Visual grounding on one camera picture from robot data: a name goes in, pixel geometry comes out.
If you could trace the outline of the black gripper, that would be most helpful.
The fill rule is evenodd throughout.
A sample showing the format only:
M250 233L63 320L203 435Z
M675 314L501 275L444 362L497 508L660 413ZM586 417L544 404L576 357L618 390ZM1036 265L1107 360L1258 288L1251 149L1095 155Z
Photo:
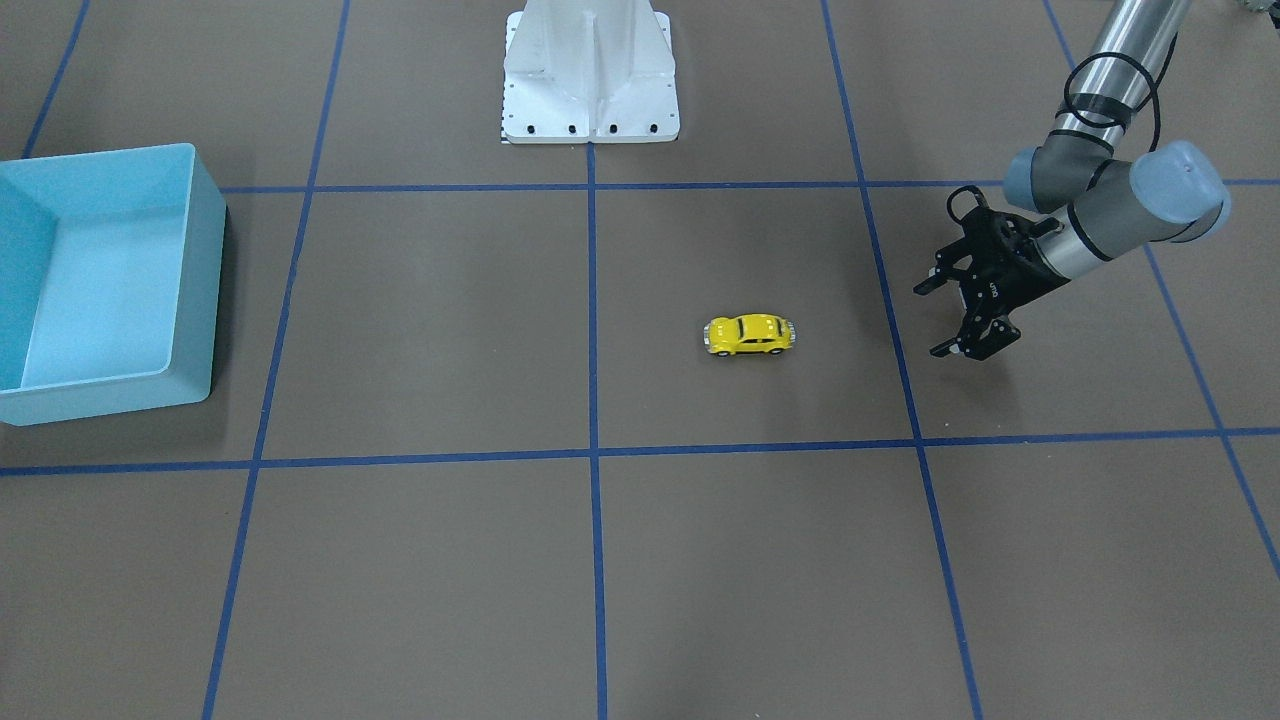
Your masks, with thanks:
M937 251L936 272L911 291L927 296L950 282L957 283L965 309L960 331L933 346L929 355L984 361L1021 338L1007 314L1068 283L1050 266L1038 245L1057 234L1062 223L1052 217L1034 222L974 208L959 224L963 236Z

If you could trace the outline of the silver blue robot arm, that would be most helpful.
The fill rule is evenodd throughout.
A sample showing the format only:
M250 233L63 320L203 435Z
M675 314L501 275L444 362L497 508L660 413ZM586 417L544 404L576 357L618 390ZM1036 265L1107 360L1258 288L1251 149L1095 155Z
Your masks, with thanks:
M955 217L961 237L934 256L915 287L955 283L964 315L936 357L984 360L1019 340L1011 313L1148 243L1184 243L1216 232L1233 209L1212 161L1193 143L1153 140L1137 159L1116 156L1135 118L1161 120L1158 87L1187 1L1117 1L1092 53L1064 82L1053 128L1010 163L993 209L974 184L974 206Z

